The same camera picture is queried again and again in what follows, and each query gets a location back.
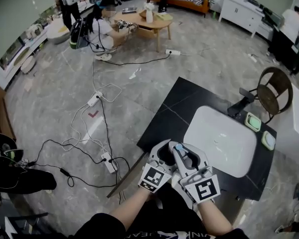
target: marble floor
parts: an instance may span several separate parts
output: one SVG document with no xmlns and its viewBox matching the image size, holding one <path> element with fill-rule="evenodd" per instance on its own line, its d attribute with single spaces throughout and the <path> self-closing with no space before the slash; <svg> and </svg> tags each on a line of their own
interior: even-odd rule
<svg viewBox="0 0 299 239">
<path fill-rule="evenodd" d="M 133 0 L 123 3 L 121 8 L 142 6 L 143 3 L 144 0 Z M 170 56 L 148 64 L 125 66 L 94 62 L 96 88 L 109 83 L 122 88 L 114 102 L 104 102 L 104 108 L 113 154 L 125 157 L 130 164 L 142 154 L 136 143 L 178 77 L 236 102 L 241 98 L 239 88 L 255 88 L 261 72 L 273 65 L 265 56 L 268 44 L 259 36 L 251 39 L 250 33 L 245 30 L 225 20 L 219 23 L 210 15 L 204 18 L 198 13 L 172 7 L 168 12 L 174 18 L 172 39 L 167 39 L 167 31 L 162 32 L 161 53 L 155 51 L 155 40 L 131 36 L 113 53 L 111 61 L 127 63 L 163 58 L 166 48 L 179 50 L 188 56 Z M 257 63 L 248 54 L 257 56 Z M 36 58 L 32 72 L 29 75 L 18 74 L 6 96 L 17 145 L 25 150 L 24 157 L 30 161 L 37 158 L 42 143 L 47 139 L 62 142 L 70 137 L 79 137 L 70 124 L 76 111 L 87 103 L 94 91 L 93 54 L 89 48 L 72 50 L 68 42 L 56 46 L 47 42 Z M 291 81 L 299 87 L 299 75 Z M 101 91 L 109 101 L 119 93 L 114 86 Z M 263 120 L 268 119 L 259 103 L 249 106 L 248 110 Z M 79 118 L 82 111 L 74 120 L 73 127 L 83 138 L 86 130 Z M 100 103 L 82 115 L 88 128 L 96 125 L 100 117 L 103 117 Z M 109 149 L 104 121 L 100 122 L 92 138 L 100 140 Z M 97 144 L 80 142 L 78 146 L 96 161 L 101 159 L 103 152 Z M 70 174 L 95 185 L 115 183 L 115 176 L 108 173 L 104 164 L 95 165 L 78 150 L 65 151 L 53 142 L 44 146 L 38 164 L 64 167 Z M 127 166 L 123 161 L 119 164 L 124 175 Z M 109 212 L 119 204 L 118 196 L 106 198 L 111 188 L 92 188 L 78 180 L 71 188 L 59 169 L 37 168 L 52 172 L 58 186 L 52 194 L 42 191 L 27 195 L 26 199 L 35 212 L 49 212 L 47 221 L 65 235 L 74 234 L 95 213 Z M 292 191 L 298 181 L 299 166 L 283 154 L 276 153 L 266 186 L 268 189 L 259 202 L 245 202 L 241 216 L 246 216 L 244 220 L 239 217 L 237 225 L 251 239 L 274 238 L 274 228 L 287 223 L 293 215 L 296 202 L 292 201 Z M 135 188 L 136 180 L 125 190 L 126 197 Z M 290 236 L 277 235 L 275 238 Z"/>
</svg>

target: extension cord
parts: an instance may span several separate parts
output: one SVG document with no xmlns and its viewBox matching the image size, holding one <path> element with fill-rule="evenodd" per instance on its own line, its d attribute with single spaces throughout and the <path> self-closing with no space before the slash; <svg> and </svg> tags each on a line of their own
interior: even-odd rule
<svg viewBox="0 0 299 239">
<path fill-rule="evenodd" d="M 90 98 L 90 100 L 88 101 L 88 105 L 90 107 L 93 107 L 97 102 L 98 100 L 103 96 L 103 94 L 100 92 L 100 91 L 96 91 L 95 94 Z"/>
<path fill-rule="evenodd" d="M 171 54 L 171 55 L 176 55 L 176 56 L 179 56 L 180 55 L 180 51 L 178 50 L 166 50 L 165 53 L 168 55 L 168 54 Z"/>
<path fill-rule="evenodd" d="M 116 164 L 113 161 L 110 162 L 111 156 L 108 152 L 105 152 L 103 155 L 101 155 L 101 157 L 102 157 L 102 159 L 106 159 L 106 161 L 104 161 L 104 163 L 110 173 L 115 173 L 115 171 L 118 170 Z"/>
</svg>

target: white cabinet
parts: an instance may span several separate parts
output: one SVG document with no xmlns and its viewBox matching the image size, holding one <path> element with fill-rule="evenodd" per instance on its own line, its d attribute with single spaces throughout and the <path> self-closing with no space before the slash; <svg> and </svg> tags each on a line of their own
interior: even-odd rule
<svg viewBox="0 0 299 239">
<path fill-rule="evenodd" d="M 244 0 L 224 0 L 219 22 L 225 18 L 252 33 L 254 37 L 263 14 L 257 7 Z"/>
</svg>

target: table leg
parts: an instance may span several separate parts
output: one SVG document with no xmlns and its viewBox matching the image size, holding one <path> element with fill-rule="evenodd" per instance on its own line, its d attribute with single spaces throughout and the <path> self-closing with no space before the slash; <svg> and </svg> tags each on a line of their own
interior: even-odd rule
<svg viewBox="0 0 299 239">
<path fill-rule="evenodd" d="M 159 31 L 160 29 L 156 30 L 156 35 L 157 35 L 157 52 L 160 52 L 160 37 L 159 37 Z"/>
<path fill-rule="evenodd" d="M 168 27 L 167 27 L 167 30 L 168 30 L 168 39 L 171 40 L 171 35 L 170 35 L 170 28 L 169 28 L 169 26 L 170 26 L 170 25 L 168 25 Z"/>
</svg>

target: soap dish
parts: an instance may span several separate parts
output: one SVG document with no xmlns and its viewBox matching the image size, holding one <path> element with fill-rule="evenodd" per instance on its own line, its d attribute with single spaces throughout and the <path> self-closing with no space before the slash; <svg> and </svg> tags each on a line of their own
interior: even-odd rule
<svg viewBox="0 0 299 239">
<path fill-rule="evenodd" d="M 261 120 L 252 113 L 247 113 L 245 118 L 245 125 L 255 132 L 259 132 L 261 127 Z"/>
<path fill-rule="evenodd" d="M 273 150 L 275 148 L 276 139 L 268 131 L 265 131 L 261 142 L 268 150 Z"/>
</svg>

